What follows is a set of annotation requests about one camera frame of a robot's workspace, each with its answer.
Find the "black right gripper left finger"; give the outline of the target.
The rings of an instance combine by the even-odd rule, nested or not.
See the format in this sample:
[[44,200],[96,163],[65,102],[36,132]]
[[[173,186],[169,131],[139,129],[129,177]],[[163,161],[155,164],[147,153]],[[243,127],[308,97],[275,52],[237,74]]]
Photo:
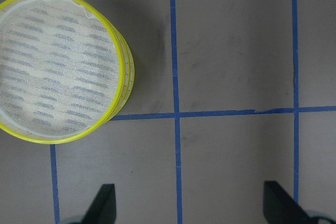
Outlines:
[[103,184],[81,223],[109,223],[116,221],[116,191],[114,184]]

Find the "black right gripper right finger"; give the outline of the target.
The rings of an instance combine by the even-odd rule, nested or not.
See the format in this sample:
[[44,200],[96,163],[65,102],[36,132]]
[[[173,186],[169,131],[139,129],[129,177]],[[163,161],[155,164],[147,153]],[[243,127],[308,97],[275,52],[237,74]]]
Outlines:
[[308,214],[276,181],[265,181],[263,186],[263,214],[270,224],[309,223]]

